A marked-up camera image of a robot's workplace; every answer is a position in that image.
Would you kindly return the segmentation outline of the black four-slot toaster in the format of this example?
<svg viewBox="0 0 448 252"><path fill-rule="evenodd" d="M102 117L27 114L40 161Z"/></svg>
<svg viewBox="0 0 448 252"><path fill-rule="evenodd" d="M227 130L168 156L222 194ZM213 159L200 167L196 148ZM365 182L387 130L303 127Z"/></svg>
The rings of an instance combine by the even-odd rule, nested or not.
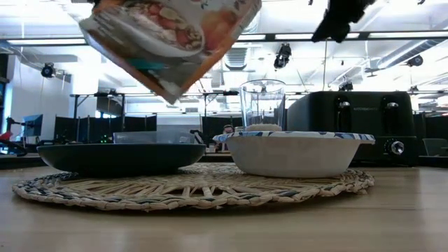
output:
<svg viewBox="0 0 448 252"><path fill-rule="evenodd" d="M417 135L406 92L313 92L289 106L286 129L370 134L375 144L360 145L353 163L417 164Z"/></svg>

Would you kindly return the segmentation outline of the round woven placemat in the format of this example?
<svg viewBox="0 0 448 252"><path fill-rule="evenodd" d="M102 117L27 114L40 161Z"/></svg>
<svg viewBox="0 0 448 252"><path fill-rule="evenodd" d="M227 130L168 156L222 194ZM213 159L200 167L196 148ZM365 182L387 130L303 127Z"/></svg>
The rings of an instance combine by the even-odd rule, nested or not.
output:
<svg viewBox="0 0 448 252"><path fill-rule="evenodd" d="M341 193L365 194L374 177L347 169L329 178L268 178L245 174L233 164L197 163L172 175L83 178L64 172L20 181L12 191L26 200L102 211L221 209L299 203Z"/></svg>

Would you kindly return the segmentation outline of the blue patterned paper bowl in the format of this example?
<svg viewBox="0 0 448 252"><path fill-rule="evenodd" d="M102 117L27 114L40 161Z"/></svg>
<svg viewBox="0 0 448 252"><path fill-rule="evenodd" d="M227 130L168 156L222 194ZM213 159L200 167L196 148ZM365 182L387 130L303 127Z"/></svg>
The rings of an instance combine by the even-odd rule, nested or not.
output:
<svg viewBox="0 0 448 252"><path fill-rule="evenodd" d="M216 135L247 174L280 178L325 178L346 171L370 134L341 132L235 132Z"/></svg>

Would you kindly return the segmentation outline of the pumpkin cereal bag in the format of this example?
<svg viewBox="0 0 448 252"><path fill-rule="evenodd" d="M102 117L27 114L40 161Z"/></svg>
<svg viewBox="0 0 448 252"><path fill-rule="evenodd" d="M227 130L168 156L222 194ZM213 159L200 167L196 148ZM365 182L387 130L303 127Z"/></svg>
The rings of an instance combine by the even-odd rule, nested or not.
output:
<svg viewBox="0 0 448 252"><path fill-rule="evenodd" d="M261 0L97 0L87 43L173 104L231 49Z"/></svg>

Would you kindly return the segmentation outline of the computer monitor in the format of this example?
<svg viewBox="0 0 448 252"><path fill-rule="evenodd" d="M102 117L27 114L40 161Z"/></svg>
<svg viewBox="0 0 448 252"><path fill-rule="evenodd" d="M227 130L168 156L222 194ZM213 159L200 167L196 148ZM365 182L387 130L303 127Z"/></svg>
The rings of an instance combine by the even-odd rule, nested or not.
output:
<svg viewBox="0 0 448 252"><path fill-rule="evenodd" d="M41 136L43 114L25 116L23 118L23 124L24 137L39 137Z"/></svg>

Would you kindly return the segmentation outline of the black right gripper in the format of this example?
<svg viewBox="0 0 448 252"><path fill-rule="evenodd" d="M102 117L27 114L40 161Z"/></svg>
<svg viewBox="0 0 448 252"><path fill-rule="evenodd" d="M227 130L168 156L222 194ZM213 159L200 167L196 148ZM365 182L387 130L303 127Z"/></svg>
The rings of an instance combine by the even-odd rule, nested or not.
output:
<svg viewBox="0 0 448 252"><path fill-rule="evenodd" d="M328 0L324 19L313 33L312 41L324 41L331 38L337 43L343 42L351 31L351 21L359 21L365 9L376 0Z"/></svg>

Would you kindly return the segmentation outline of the grey chair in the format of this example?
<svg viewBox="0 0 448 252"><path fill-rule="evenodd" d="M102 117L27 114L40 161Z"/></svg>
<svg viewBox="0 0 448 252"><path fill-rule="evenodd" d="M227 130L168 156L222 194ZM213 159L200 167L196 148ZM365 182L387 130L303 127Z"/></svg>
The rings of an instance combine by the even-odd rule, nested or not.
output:
<svg viewBox="0 0 448 252"><path fill-rule="evenodd" d="M423 146L426 156L448 157L448 140L424 138Z"/></svg>

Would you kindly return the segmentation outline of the clear glass with white filling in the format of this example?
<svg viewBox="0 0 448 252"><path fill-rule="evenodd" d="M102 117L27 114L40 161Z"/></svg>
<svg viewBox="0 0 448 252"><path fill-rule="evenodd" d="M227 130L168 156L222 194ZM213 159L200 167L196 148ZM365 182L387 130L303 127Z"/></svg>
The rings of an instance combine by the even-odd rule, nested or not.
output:
<svg viewBox="0 0 448 252"><path fill-rule="evenodd" d="M247 81L239 87L245 132L284 130L285 86L280 80L259 79Z"/></svg>

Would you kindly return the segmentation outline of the person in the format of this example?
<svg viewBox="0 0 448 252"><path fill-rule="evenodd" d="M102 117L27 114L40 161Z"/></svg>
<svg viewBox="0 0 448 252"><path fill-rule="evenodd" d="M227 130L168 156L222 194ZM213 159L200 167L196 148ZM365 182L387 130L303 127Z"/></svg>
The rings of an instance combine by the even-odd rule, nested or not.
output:
<svg viewBox="0 0 448 252"><path fill-rule="evenodd" d="M232 125L225 125L223 127L223 132L222 134L231 134L235 131L235 128ZM224 152L228 152L228 146L226 143L217 143L216 144L216 148L215 148L215 152L216 153L224 153Z"/></svg>

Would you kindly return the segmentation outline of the dark teal plate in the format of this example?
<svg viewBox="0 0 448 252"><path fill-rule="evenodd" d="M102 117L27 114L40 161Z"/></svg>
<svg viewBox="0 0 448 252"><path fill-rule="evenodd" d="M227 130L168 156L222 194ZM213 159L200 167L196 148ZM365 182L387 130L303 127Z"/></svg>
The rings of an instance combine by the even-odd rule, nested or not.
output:
<svg viewBox="0 0 448 252"><path fill-rule="evenodd" d="M84 177L173 174L199 161L206 146L194 143L96 143L39 146L50 167Z"/></svg>

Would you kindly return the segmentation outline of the black background table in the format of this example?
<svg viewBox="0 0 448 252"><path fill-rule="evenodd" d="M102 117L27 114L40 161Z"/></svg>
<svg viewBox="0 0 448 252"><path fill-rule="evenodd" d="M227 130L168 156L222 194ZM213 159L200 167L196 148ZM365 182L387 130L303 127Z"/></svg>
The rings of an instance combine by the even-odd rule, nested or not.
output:
<svg viewBox="0 0 448 252"><path fill-rule="evenodd" d="M125 94L114 90L108 92L97 91L91 94L70 94L73 101L73 117L86 118L106 114L112 117L125 115Z"/></svg>

